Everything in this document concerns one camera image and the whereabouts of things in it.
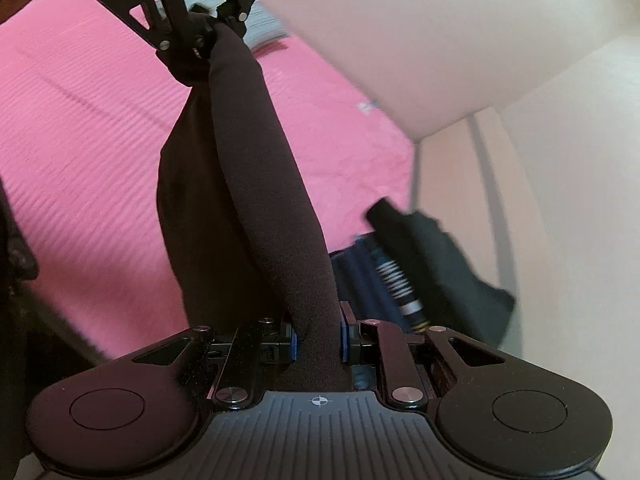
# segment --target black cloth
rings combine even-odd
[[[350,390],[340,310],[322,229],[262,69],[241,38],[207,17],[210,61],[158,53],[191,87],[162,149],[158,215],[191,324],[233,332],[291,314],[298,360],[284,390]]]
[[[366,213],[374,236],[400,265],[431,325],[499,346],[514,297],[480,280],[452,238],[420,212],[404,215],[386,199]]]
[[[15,275],[21,273],[20,265],[24,264],[28,274],[31,261],[35,259],[22,238],[0,180],[0,480],[14,477],[25,450],[26,330],[9,290]]]

